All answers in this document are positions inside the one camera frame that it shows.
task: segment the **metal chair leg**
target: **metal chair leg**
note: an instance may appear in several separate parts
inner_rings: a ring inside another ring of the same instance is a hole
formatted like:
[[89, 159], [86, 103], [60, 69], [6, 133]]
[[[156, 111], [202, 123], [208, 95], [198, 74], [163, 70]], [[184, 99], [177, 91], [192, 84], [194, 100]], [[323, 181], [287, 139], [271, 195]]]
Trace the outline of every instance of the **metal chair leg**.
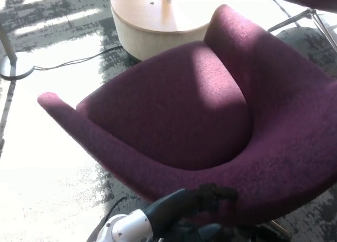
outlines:
[[282, 27], [285, 27], [285, 26], [287, 26], [289, 24], [297, 22], [300, 19], [303, 19], [305, 17], [309, 17], [310, 14], [311, 14], [311, 12], [312, 12], [312, 10], [308, 8], [307, 10], [303, 11], [302, 13], [300, 13], [298, 15], [295, 15], [295, 16], [289, 18], [288, 20], [285, 20], [284, 22], [281, 22], [281, 23], [273, 26], [272, 28], [268, 29], [268, 32], [273, 32], [275, 30], [278, 30], [279, 28], [282, 28]]
[[270, 228], [275, 230], [276, 232], [280, 233], [281, 236], [283, 236], [286, 240], [290, 240], [291, 235], [290, 232], [287, 231], [285, 228], [283, 228], [281, 225], [279, 225], [275, 221], [267, 222], [266, 225], [268, 225]]
[[321, 31], [323, 36], [330, 42], [331, 46], [337, 52], [337, 44], [336, 41], [333, 39], [329, 31], [326, 29], [324, 23], [322, 22], [321, 18], [318, 16], [316, 11], [311, 14], [311, 19], [315, 23], [316, 27]]

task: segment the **floor lamp base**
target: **floor lamp base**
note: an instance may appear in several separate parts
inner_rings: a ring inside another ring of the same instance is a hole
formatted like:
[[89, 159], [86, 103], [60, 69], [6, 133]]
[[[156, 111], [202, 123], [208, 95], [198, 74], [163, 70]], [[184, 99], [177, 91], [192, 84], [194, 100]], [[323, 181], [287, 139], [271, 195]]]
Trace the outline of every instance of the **floor lamp base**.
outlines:
[[16, 53], [16, 65], [11, 65], [8, 56], [0, 60], [0, 76], [5, 80], [19, 80], [27, 77], [34, 71], [34, 64], [29, 53]]

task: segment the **purple chair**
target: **purple chair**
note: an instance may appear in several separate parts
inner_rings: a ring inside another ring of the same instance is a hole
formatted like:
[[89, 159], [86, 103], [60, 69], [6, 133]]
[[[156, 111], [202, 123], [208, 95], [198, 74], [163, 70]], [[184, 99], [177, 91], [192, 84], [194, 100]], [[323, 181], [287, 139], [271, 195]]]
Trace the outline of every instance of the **purple chair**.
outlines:
[[337, 181], [337, 81], [226, 5], [203, 42], [135, 65], [76, 110], [52, 93], [38, 102], [149, 201], [204, 183], [238, 190], [202, 223], [261, 224]]
[[310, 18], [315, 23], [316, 27], [320, 30], [320, 32], [323, 34], [323, 36], [330, 42], [332, 47], [337, 52], [336, 41], [333, 39], [329, 31], [326, 29], [324, 23], [322, 22], [321, 18], [317, 14], [317, 9], [331, 13], [337, 13], [337, 0], [285, 0], [285, 1], [306, 6], [308, 8], [302, 13], [293, 16], [288, 20], [281, 22], [280, 24], [270, 28], [268, 30], [269, 32], [273, 32], [279, 28], [297, 22], [300, 19]]

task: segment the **round side table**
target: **round side table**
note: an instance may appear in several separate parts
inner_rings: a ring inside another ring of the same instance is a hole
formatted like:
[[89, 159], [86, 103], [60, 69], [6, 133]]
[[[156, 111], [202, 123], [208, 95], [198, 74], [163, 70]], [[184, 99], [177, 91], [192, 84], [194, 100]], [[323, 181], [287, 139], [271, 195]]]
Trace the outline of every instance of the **round side table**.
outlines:
[[110, 0], [118, 38], [139, 61], [204, 39], [222, 0]]

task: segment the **electrical cord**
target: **electrical cord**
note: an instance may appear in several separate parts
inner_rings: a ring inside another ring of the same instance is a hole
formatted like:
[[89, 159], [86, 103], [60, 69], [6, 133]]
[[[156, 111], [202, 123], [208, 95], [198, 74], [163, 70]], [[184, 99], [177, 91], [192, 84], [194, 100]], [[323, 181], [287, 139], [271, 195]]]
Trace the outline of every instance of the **electrical cord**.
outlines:
[[117, 49], [120, 49], [120, 48], [122, 48], [121, 45], [116, 46], [116, 47], [112, 47], [112, 48], [104, 50], [104, 51], [101, 51], [101, 52], [97, 53], [96, 55], [93, 55], [93, 56], [90, 56], [90, 57], [85, 57], [83, 59], [71, 60], [69, 62], [60, 64], [60, 65], [57, 65], [57, 66], [54, 66], [54, 67], [48, 67], [48, 68], [40, 67], [40, 66], [34, 66], [34, 69], [37, 70], [37, 71], [48, 71], [48, 70], [64, 67], [64, 66], [67, 66], [67, 65], [79, 64], [79, 63], [83, 63], [83, 62], [89, 61], [89, 60], [91, 60], [91, 59], [93, 59], [93, 58], [95, 58], [97, 56], [103, 55], [105, 53], [108, 53], [110, 51], [114, 51], [114, 50], [117, 50]]
[[90, 236], [87, 239], [87, 242], [95, 242], [98, 236], [98, 233], [100, 233], [101, 229], [103, 228], [103, 226], [105, 225], [105, 223], [109, 220], [109, 217], [111, 215], [111, 213], [113, 212], [113, 210], [117, 207], [117, 205], [122, 202], [123, 200], [125, 200], [127, 197], [123, 196], [122, 198], [120, 198], [110, 209], [110, 211], [108, 212], [108, 214], [106, 214], [102, 220], [100, 221], [100, 223], [96, 226], [96, 228], [92, 231], [92, 233], [90, 234]]

